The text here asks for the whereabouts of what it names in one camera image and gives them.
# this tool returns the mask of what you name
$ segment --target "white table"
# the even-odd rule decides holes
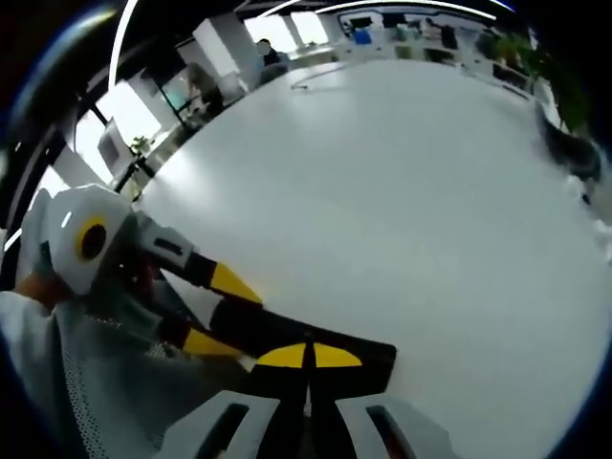
[[[142,207],[288,317],[395,344],[388,392],[471,459],[540,459],[609,342],[610,274],[531,102],[425,62],[301,69],[187,142]]]

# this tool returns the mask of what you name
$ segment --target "black chair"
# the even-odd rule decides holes
[[[540,131],[553,160],[583,181],[598,181],[601,178],[601,158],[597,150],[589,142],[553,126],[541,105],[537,106],[536,111]]]
[[[442,46],[450,50],[457,50],[457,37],[455,36],[455,30],[451,26],[442,26],[440,30],[440,38],[442,39]]]

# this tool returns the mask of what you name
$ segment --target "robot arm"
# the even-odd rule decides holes
[[[205,258],[178,231],[158,225],[129,201],[101,186],[61,191],[52,199],[40,192],[26,215],[26,256],[41,247],[54,272],[76,295],[88,295],[116,267],[125,251],[138,251],[187,282],[261,303],[227,266]]]

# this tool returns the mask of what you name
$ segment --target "potted plant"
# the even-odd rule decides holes
[[[146,137],[135,137],[132,140],[132,143],[130,144],[130,149],[134,152],[136,156],[141,156],[149,152],[149,150],[151,149],[151,144],[149,142],[149,139],[147,139]]]
[[[519,66],[529,76],[532,85],[540,78],[550,84],[561,123],[572,135],[588,137],[588,98],[578,77],[562,62],[553,59],[541,45],[534,49],[527,38],[515,34],[497,40],[495,55],[505,63]]]

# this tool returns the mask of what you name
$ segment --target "yellow circle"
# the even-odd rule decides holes
[[[104,219],[100,216],[90,218],[76,235],[76,256],[83,261],[89,261],[83,253],[83,240],[85,239],[85,234],[96,225],[104,227]]]

